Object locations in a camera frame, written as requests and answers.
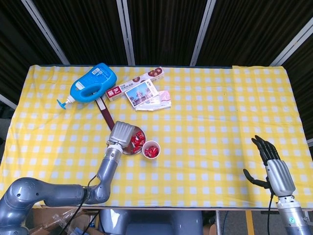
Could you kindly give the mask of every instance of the white cup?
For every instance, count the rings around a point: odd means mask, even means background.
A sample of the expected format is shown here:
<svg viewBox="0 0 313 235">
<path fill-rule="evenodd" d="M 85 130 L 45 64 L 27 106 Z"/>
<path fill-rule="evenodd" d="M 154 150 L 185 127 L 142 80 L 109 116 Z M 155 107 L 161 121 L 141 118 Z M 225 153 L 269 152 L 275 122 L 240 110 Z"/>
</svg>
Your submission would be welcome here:
<svg viewBox="0 0 313 235">
<path fill-rule="evenodd" d="M 155 146 L 156 148 L 158 148 L 158 154 L 154 158 L 149 158 L 149 156 L 146 156 L 146 154 L 145 154 L 145 150 L 150 148 L 151 146 Z M 161 152 L 161 147 L 155 141 L 147 141 L 147 142 L 144 143 L 144 145 L 142 147 L 142 153 L 148 159 L 156 159 L 160 155 L 160 152 Z"/>
</svg>

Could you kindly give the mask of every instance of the blue detergent bottle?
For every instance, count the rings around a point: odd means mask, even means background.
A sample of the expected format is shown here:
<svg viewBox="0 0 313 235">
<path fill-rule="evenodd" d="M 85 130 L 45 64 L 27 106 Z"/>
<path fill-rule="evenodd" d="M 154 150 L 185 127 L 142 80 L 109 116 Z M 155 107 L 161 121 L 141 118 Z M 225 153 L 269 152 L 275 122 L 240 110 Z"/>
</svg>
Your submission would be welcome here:
<svg viewBox="0 0 313 235">
<path fill-rule="evenodd" d="M 66 104 L 76 100 L 82 103 L 92 102 L 101 97 L 115 83 L 115 73 L 104 63 L 100 63 L 73 83 L 66 102 L 61 103 L 58 99 L 57 101 L 63 109 L 66 109 Z"/>
</svg>

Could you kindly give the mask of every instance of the robotic hand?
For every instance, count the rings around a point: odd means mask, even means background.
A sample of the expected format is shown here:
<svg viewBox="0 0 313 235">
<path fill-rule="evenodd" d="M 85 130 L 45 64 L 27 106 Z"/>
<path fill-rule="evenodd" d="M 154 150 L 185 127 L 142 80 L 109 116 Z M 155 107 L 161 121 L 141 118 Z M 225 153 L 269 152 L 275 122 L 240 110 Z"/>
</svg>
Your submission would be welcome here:
<svg viewBox="0 0 313 235">
<path fill-rule="evenodd" d="M 98 185 L 55 185 L 34 178 L 20 178 L 14 181 L 0 200 L 0 235 L 27 235 L 25 219 L 36 202 L 44 201 L 49 207 L 76 206 L 104 203 L 109 199 L 111 182 L 127 147 L 134 126 L 117 121 L 110 134 L 102 163 L 97 172 Z"/>
<path fill-rule="evenodd" d="M 295 186 L 286 163 L 280 160 L 277 150 L 273 144 L 263 140 L 259 136 L 252 138 L 252 142 L 258 147 L 263 160 L 267 177 L 266 182 L 255 180 L 249 172 L 244 169 L 246 178 L 254 185 L 269 188 L 271 198 L 278 197 L 276 203 L 287 234 L 289 235 L 311 235 L 307 224 L 308 218 L 304 216 L 300 203 L 294 199 L 292 193 Z"/>
</svg>

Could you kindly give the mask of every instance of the black curtain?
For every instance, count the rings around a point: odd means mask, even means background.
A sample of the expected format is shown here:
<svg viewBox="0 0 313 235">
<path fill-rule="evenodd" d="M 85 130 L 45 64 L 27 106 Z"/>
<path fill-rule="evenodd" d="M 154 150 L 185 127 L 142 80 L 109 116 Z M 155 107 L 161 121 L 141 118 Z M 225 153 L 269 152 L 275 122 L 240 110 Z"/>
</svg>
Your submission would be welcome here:
<svg viewBox="0 0 313 235">
<path fill-rule="evenodd" d="M 283 66 L 288 73 L 306 138 L 313 139 L 313 35 Z"/>
<path fill-rule="evenodd" d="M 268 66 L 312 17 L 312 0 L 218 0 L 197 65 Z"/>
<path fill-rule="evenodd" d="M 128 64 L 116 0 L 34 3 L 71 64 Z"/>
<path fill-rule="evenodd" d="M 0 1 L 0 94 L 18 103 L 32 65 L 60 64 L 20 0 Z"/>
<path fill-rule="evenodd" d="M 128 0 L 136 65 L 188 66 L 206 0 Z"/>
</svg>

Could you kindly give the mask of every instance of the table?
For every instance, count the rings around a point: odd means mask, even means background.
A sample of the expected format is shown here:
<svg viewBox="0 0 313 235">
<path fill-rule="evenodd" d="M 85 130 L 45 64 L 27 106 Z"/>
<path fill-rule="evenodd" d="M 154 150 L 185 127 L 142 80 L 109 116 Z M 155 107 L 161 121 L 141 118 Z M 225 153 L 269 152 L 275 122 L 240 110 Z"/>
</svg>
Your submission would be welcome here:
<svg viewBox="0 0 313 235">
<path fill-rule="evenodd" d="M 86 185 L 98 170 L 110 134 L 95 102 L 59 107 L 90 67 L 31 66 L 8 131 L 0 196 L 17 178 Z M 118 83 L 152 68 L 112 67 Z M 156 81 L 171 109 L 135 111 L 123 97 L 109 102 L 113 119 L 140 126 L 161 145 L 157 160 L 123 156 L 108 207 L 266 208 L 269 191 L 249 183 L 243 168 L 264 179 L 255 134 L 286 161 L 295 197 L 313 208 L 313 163 L 286 71 L 282 67 L 164 68 Z"/>
</svg>

